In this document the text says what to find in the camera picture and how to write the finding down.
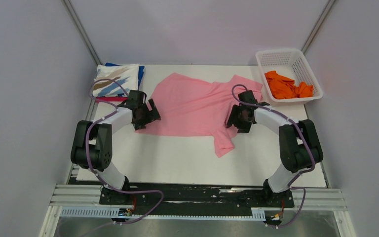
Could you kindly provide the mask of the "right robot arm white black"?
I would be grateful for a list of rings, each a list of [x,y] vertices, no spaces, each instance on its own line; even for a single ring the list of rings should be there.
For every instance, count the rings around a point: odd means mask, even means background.
[[[251,90],[232,96],[237,104],[231,109],[227,128],[235,127],[237,133],[249,133],[252,125],[261,124],[278,135],[281,164],[264,181],[262,192],[263,202],[275,206],[294,181],[313,171],[323,160],[315,125],[309,119],[295,120],[266,102],[258,102]]]

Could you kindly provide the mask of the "pink t-shirt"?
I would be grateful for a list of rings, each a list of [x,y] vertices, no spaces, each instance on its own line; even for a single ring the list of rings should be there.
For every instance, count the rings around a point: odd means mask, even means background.
[[[154,89],[151,98],[159,111],[160,120],[149,123],[138,133],[158,136],[212,136],[217,157],[234,149],[232,139],[237,128],[226,128],[234,96],[243,86],[262,100],[259,82],[234,75],[228,82],[207,82],[172,73]]]

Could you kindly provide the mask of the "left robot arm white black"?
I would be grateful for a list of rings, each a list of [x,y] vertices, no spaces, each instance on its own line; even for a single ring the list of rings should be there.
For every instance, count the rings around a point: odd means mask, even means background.
[[[93,121],[81,120],[76,125],[71,150],[71,161],[92,172],[102,183],[100,204],[126,204],[131,195],[128,178],[112,162],[113,135],[124,126],[135,130],[160,120],[161,115],[153,99],[146,93],[131,90],[125,101],[114,105],[114,111]]]

